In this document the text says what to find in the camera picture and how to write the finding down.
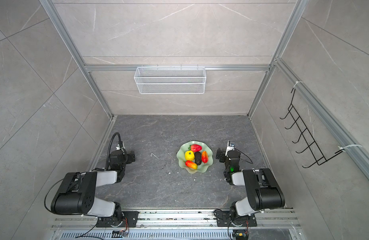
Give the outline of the orange yellow fake mango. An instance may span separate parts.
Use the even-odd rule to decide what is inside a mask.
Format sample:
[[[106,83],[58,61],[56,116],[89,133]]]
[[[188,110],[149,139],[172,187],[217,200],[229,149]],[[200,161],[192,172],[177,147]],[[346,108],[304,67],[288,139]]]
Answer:
[[[193,169],[193,170],[197,170],[197,168],[198,168],[198,165],[195,162],[192,162],[192,161],[186,161],[185,166],[190,168],[190,169]]]

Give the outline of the red fake strawberry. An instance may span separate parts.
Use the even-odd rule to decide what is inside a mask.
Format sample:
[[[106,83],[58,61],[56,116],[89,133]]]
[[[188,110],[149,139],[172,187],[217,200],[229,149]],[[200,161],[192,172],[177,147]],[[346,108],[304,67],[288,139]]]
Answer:
[[[200,152],[202,150],[202,146],[198,145],[198,144],[192,144],[190,145],[190,147],[188,148],[190,151],[192,152]]]

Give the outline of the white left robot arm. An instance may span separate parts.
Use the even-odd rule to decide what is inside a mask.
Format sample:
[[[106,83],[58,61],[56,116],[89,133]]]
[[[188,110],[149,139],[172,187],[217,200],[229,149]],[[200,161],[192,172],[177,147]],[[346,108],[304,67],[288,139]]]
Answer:
[[[124,149],[108,155],[107,167],[103,171],[67,173],[62,180],[50,206],[56,215],[84,215],[97,217],[98,227],[117,227],[126,217],[121,205],[96,197],[96,188],[122,181],[126,165],[136,160],[135,152],[126,153]]]

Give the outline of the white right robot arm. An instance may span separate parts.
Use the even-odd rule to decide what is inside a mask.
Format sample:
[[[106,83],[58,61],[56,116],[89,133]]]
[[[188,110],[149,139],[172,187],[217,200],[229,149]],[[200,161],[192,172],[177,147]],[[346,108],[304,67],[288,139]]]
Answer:
[[[246,197],[232,203],[229,208],[231,220],[252,216],[263,210],[283,208],[285,197],[269,168],[241,170],[240,155],[236,149],[218,149],[216,159],[225,165],[223,175],[228,184],[245,187]]]

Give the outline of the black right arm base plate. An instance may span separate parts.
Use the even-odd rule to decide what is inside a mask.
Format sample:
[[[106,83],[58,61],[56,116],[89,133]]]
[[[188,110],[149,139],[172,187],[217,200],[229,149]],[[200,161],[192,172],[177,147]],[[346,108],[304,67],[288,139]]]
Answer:
[[[257,222],[254,215],[234,217],[231,219],[229,211],[222,211],[216,209],[213,211],[213,215],[217,220],[218,227],[256,227]]]

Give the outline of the red yellow fake mango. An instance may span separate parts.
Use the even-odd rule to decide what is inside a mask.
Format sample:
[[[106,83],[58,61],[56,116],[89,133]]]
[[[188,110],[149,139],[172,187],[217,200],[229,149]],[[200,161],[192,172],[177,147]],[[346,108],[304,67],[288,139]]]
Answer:
[[[203,152],[201,153],[201,161],[202,161],[204,164],[206,164],[206,163],[208,162],[208,154],[207,154],[207,152],[206,152],[206,151],[203,151]]]

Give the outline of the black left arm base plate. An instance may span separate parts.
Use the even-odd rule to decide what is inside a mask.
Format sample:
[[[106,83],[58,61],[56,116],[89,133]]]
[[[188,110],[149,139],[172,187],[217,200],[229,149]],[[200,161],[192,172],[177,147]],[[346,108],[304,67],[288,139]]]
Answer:
[[[111,217],[100,217],[97,220],[97,228],[125,228],[126,226],[130,228],[135,228],[139,216],[138,211],[126,211],[122,212],[122,216],[118,216],[115,213]]]

